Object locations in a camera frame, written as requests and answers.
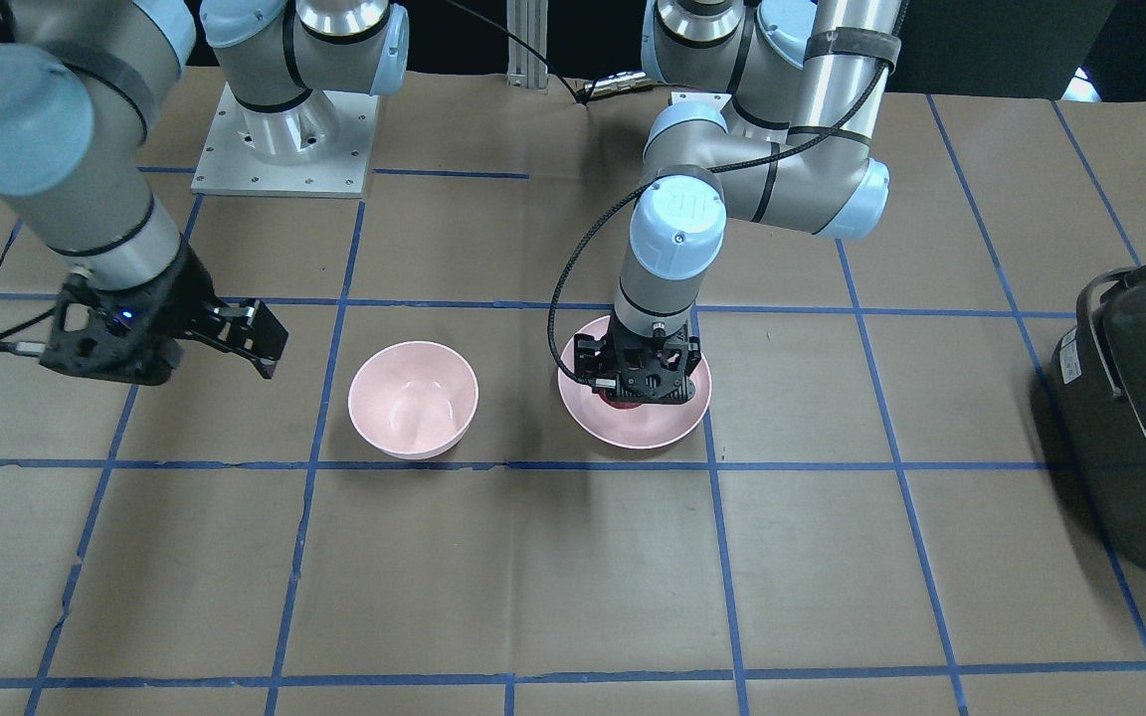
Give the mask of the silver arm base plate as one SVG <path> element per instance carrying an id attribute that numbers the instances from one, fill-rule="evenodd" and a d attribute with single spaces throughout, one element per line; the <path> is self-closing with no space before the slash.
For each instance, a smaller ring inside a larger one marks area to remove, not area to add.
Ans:
<path id="1" fill-rule="evenodd" d="M 382 100 L 314 91 L 259 113 L 223 88 L 191 189 L 206 196 L 363 199 Z"/>

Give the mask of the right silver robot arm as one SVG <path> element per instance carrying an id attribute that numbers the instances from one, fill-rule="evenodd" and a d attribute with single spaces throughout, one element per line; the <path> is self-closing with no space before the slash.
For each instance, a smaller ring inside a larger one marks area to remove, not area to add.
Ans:
<path id="1" fill-rule="evenodd" d="M 194 176 L 211 195 L 356 198 L 376 100 L 400 89 L 392 1 L 0 1 L 0 198 L 68 265 L 50 335 L 0 352 L 81 379 L 156 386 L 183 340 L 270 379 L 286 328 L 223 302 L 136 166 L 197 41 L 226 76 Z"/>

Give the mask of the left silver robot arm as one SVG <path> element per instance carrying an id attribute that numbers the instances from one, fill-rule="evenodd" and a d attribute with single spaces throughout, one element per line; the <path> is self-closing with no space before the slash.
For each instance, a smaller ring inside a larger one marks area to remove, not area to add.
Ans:
<path id="1" fill-rule="evenodd" d="M 868 236 L 888 170 L 871 155 L 901 52 L 904 1 L 651 1 L 641 61 L 656 82 L 708 91 L 652 123 L 605 335 L 558 368 L 625 406 L 680 406 L 701 364 L 691 314 L 745 221 L 831 239 Z"/>

